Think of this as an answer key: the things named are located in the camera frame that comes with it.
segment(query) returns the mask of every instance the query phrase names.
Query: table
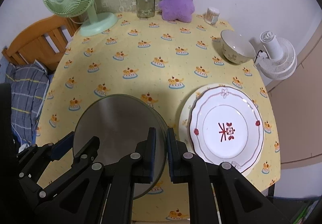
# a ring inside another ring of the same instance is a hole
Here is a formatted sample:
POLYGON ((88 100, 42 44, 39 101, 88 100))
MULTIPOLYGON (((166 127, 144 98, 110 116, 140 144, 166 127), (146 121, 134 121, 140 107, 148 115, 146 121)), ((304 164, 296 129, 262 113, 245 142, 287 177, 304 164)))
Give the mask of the table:
MULTIPOLYGON (((247 179, 260 191, 279 180, 278 135, 260 74, 252 60, 234 65, 221 52, 220 32, 233 30, 230 24, 219 20, 210 26, 200 15, 194 15, 191 23, 166 22, 160 15, 148 20, 140 20, 133 13, 122 15, 105 34, 88 39, 79 34, 74 36, 71 50, 62 58, 50 85, 51 95, 44 103, 36 143, 43 145, 61 139, 75 130, 89 105, 102 96, 116 93, 146 102, 174 128, 179 138, 178 125, 185 123, 179 117, 188 97, 207 84, 226 83, 234 87, 232 82, 237 77, 242 83, 241 90, 258 105, 266 129, 260 161, 247 179), (207 76, 196 75, 195 71, 200 70, 207 76), (80 109, 71 111, 75 101, 80 109)), ((69 152, 61 161, 49 165, 39 183, 48 185, 67 171, 71 162, 69 152)), ((173 185, 166 165, 160 181, 149 194, 133 201, 132 219, 186 218, 189 218, 187 185, 173 185)))

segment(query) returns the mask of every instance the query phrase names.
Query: stacked plate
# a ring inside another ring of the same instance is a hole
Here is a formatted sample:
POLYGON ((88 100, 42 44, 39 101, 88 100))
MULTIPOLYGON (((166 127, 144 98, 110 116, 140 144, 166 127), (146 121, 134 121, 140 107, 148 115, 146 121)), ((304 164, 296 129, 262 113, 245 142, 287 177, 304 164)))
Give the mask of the stacked plate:
POLYGON ((157 130, 153 182, 135 184, 134 199, 151 190, 160 179, 166 160, 167 125, 154 109, 129 95, 109 95, 94 102, 79 119, 73 143, 74 155, 93 137, 100 140, 95 162, 104 165, 118 162, 135 151, 148 137, 150 127, 157 130))
POLYGON ((232 86, 198 89, 186 102, 180 121, 184 121, 179 126, 180 140, 206 162, 227 161, 246 176, 260 158, 264 129, 259 111, 232 86))

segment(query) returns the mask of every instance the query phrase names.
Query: cabinet door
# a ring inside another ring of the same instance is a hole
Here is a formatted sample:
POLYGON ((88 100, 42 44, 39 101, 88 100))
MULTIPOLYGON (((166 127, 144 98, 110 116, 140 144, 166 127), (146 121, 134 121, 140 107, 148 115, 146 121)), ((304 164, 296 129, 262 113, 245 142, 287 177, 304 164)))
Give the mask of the cabinet door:
POLYGON ((322 154, 322 42, 271 91, 281 163, 322 154))

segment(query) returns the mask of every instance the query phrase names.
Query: white fan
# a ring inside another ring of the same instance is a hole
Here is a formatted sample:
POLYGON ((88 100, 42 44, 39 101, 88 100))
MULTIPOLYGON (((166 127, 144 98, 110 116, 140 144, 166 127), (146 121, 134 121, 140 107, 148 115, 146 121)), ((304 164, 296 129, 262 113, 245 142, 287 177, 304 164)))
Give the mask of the white fan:
POLYGON ((265 31, 260 35, 267 57, 259 59, 258 64, 263 74, 272 80, 284 80, 291 76, 297 66, 293 45, 285 38, 265 31))

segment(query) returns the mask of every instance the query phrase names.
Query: wooden headboard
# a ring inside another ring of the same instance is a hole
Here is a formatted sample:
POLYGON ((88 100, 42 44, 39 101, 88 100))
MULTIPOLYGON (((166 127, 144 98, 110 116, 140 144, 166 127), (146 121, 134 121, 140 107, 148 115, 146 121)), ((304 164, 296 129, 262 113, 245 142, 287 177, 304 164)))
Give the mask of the wooden headboard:
POLYGON ((54 71, 66 50, 67 39, 62 32, 65 26, 72 37, 79 24, 72 22, 69 18, 52 16, 40 20, 23 30, 11 43, 8 49, 2 51, 3 56, 15 65, 26 65, 33 63, 35 59, 54 71), (45 38, 48 34, 56 45, 59 53, 56 53, 45 38))

